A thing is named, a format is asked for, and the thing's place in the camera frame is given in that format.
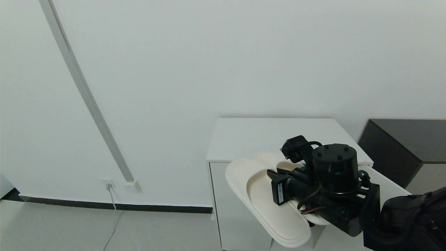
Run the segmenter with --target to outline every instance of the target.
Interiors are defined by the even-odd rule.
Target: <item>black cabinet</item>
[[[411,193],[446,186],[446,121],[370,119],[359,146],[373,168]]]

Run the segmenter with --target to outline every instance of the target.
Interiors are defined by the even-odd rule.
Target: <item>white cabinet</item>
[[[279,152],[285,140],[304,135],[322,144],[342,143],[358,152],[358,162],[372,160],[334,119],[219,118],[206,156],[214,213],[223,250],[270,250],[271,236],[226,182],[228,164],[237,158],[254,158],[259,151]],[[312,228],[312,239],[293,250],[313,250],[323,227]],[[273,245],[271,250],[290,250]]]
[[[269,250],[272,238],[225,179],[229,163],[209,163],[223,250]]]

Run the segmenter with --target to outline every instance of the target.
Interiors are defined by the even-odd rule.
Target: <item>white cable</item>
[[[115,233],[115,229],[116,229],[116,225],[115,225],[115,213],[116,213],[116,205],[115,205],[115,201],[113,200],[113,195],[112,195],[112,191],[110,190],[110,188],[112,187],[112,184],[107,184],[107,190],[110,192],[110,197],[111,197],[111,202],[113,203],[113,207],[115,208],[115,210],[113,211],[113,231],[110,235],[110,238],[108,238],[107,243],[104,246],[103,251],[105,251],[105,248],[107,247],[108,243],[110,242],[113,234]]]

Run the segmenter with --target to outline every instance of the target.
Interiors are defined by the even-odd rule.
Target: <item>cable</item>
[[[297,145],[291,146],[291,148],[297,148],[297,147],[301,147],[301,146],[307,146],[307,145],[317,145],[317,146],[322,146],[322,144],[320,142],[317,141],[308,141],[308,142],[303,142],[303,143],[299,143]]]
[[[116,229],[116,225],[115,225],[115,214],[116,214],[116,205],[115,205],[115,201],[113,200],[113,195],[112,192],[110,190],[110,188],[112,187],[112,184],[107,184],[107,190],[110,193],[110,197],[111,197],[111,202],[113,203],[113,207],[115,208],[115,210],[113,211],[113,231],[111,232],[110,238],[108,238],[107,243],[105,243],[104,249],[103,251],[105,251],[105,248],[107,248],[108,243],[110,242],[113,234],[115,233],[115,229]]]
[[[319,188],[314,191],[312,194],[310,194],[307,198],[301,200],[298,204],[297,204],[297,209],[300,209],[305,202],[307,202],[311,197],[313,197],[314,195],[316,195],[320,190],[322,189],[322,184],[319,184]]]
[[[326,207],[325,206],[320,206],[320,207],[313,208],[313,209],[302,210],[301,214],[309,214],[309,213],[316,212],[316,211],[324,209],[324,208],[326,208]]]

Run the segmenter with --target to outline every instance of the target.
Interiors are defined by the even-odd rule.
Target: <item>black cylinder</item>
[[[313,151],[313,160],[315,178],[323,191],[342,195],[358,189],[358,159],[354,148],[343,144],[320,146]]]

